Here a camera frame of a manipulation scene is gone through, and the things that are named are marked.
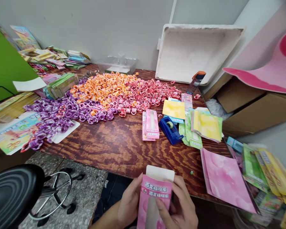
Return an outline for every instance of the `white styrofoam lid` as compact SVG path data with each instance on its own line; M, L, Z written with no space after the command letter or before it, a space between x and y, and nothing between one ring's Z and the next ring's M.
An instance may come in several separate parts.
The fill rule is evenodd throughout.
M190 83L198 71L207 85L236 46L244 31L235 25L165 24L156 79Z

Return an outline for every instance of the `chrome stool base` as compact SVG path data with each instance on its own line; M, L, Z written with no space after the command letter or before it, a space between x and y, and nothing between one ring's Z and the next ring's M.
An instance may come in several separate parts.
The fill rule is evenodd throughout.
M66 198L67 198L67 196L68 196L68 194L69 194L69 192L71 190L72 181L74 181L74 180L82 180L85 177L85 174L80 174L80 175L78 175L76 177L71 177L71 175L70 175L71 173L72 173L72 169L71 168L64 168L64 169L61 169L59 172L53 173L52 175L47 176L45 178L45 182L49 181L52 178L55 178L55 180L54 180L54 183L53 183L52 187L44 186L44 188L42 190L42 193L41 193L41 195L39 197L39 199L45 198L45 201L43 202L41 207L37 210L36 213L33 213L32 211L29 213L29 216L33 220L38 220L37 227L45 225L46 222L49 220L50 215L52 215L59 208L67 209L67 214L68 215L72 214L75 211L75 209L76 209L76 204L75 203L71 203L68 206L64 205L63 203L66 200ZM64 182L62 185L57 187L59 176L62 175L62 174L66 175L68 180L66 182ZM60 198L58 197L57 193L59 192L59 190L62 187L66 186L66 185L69 185L68 191L67 191L66 195L64 196L63 200L61 201ZM55 202L57 203L57 207L53 211L51 211L50 213L43 214L43 215L39 216L38 214L40 213L40 211L43 209L43 207L45 206L45 204L48 202L48 200L51 197L54 197Z

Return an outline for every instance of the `speckled floor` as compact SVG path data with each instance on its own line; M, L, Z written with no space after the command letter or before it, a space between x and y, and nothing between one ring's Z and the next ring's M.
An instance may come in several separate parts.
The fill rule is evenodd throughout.
M67 210L58 209L53 215L50 216L49 221L42 227L46 229L87 229L92 215L95 211L96 205L102 193L107 172L98 170L74 161L48 155L45 153L36 152L26 163L36 164L43 168L46 176L55 173L62 168L72 168L72 177L78 174L86 174L85 178L81 181L73 181L71 191L64 202L65 205L76 203L76 210L67 215ZM67 181L66 176L61 175L58 185ZM68 185L59 190L58 196L62 200L67 192ZM39 199L33 208L33 212L41 206L45 199ZM55 209L57 204L54 198L50 198L45 207L41 210L39 215L48 214ZM29 216L21 223L19 228L31 229L37 228L37 221L32 220Z

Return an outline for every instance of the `wooden table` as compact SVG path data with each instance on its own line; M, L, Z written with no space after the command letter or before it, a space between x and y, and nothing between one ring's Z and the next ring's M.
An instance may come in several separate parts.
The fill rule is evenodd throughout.
M97 65L91 64L80 70L55 69L51 72L74 72L84 75L88 70L97 69ZM136 72L139 72L138 77L144 80L155 78L155 71L136 69ZM181 83L176 83L175 86L182 92L188 87L187 84ZM198 100L193 99L193 102L194 108L206 107L202 96ZM163 103L151 109L161 114ZM217 144L203 138L202 142L207 150L231 157L224 141ZM130 178L139 176L141 172L145 173L147 165L167 168L184 178L190 195L227 204L207 194L200 151L183 143L172 146L161 129L160 138L155 142L142 141L142 115L139 113L127 114L126 118L116 115L112 121L102 121L93 125L81 122L81 125L61 143L45 143L40 151Z

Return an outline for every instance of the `hand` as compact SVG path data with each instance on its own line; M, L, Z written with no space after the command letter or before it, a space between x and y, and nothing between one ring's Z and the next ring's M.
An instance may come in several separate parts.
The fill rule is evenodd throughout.
M198 218L195 212L195 205L191 200L183 178L181 176L175 176L172 185L173 192L175 193L174 203L171 203L173 215L168 213L162 200L156 199L159 214L165 227L167 229L197 229Z
M124 191L118 210L118 223L121 228L130 225L138 217L138 205L143 173L135 178Z

